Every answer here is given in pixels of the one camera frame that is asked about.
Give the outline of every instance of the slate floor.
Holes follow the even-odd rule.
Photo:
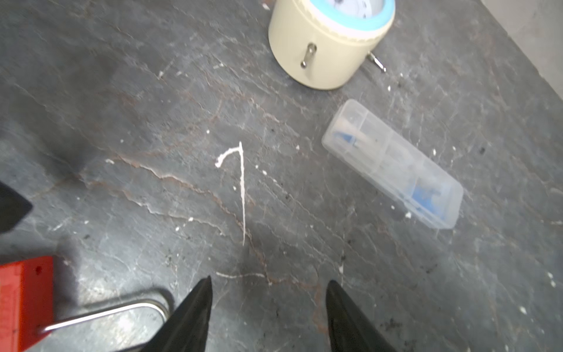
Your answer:
[[[258,0],[2,0],[0,180],[34,210],[0,262],[56,255],[59,318],[177,306],[210,275],[208,351],[328,350],[331,279],[398,351],[558,351],[563,102],[482,3],[398,1],[387,74],[366,62],[331,92],[277,65],[270,15]],[[349,98],[462,183],[455,229],[406,219],[322,147]],[[239,142],[244,246],[239,157],[215,167]],[[159,325],[140,310],[31,350],[116,351]]]

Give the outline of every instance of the metal clip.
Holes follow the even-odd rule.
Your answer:
[[[316,53],[316,45],[314,43],[309,43],[309,45],[307,45],[307,51],[305,52],[305,57],[301,62],[302,69],[306,69],[308,67],[309,62],[311,61],[313,56],[315,56],[315,53]]]
[[[387,69],[385,68],[385,66],[383,66],[383,64],[381,63],[381,61],[379,61],[375,55],[373,55],[373,53],[370,51],[368,52],[368,56],[366,57],[369,61],[373,62],[374,64],[377,65],[377,67],[379,67],[379,69],[381,70],[381,72],[387,72]]]

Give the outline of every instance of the red object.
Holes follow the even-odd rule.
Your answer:
[[[53,322],[53,257],[0,266],[0,351],[22,352],[49,335]]]

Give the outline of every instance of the white paint splatter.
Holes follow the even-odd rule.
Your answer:
[[[236,148],[229,148],[226,152],[219,155],[217,158],[217,162],[215,163],[216,167],[221,167],[223,164],[223,160],[227,157],[227,155],[232,154],[234,152],[238,152],[240,155],[240,200],[243,204],[243,246],[244,240],[246,238],[246,209],[244,207],[244,150],[243,150],[243,143],[239,142],[239,146]]]
[[[60,224],[58,224],[57,226],[55,226],[55,228],[53,228],[51,231],[56,231],[58,229],[60,229],[63,225],[65,224],[65,222],[61,222]]]
[[[218,271],[215,271],[215,275],[220,276],[222,278],[227,278],[227,279],[238,279],[238,278],[245,278],[248,276],[255,276],[255,277],[259,277],[259,278],[266,278],[264,276],[264,274],[260,274],[260,273],[249,273],[249,274],[240,274],[240,275],[227,275],[227,274],[223,274],[220,273]]]

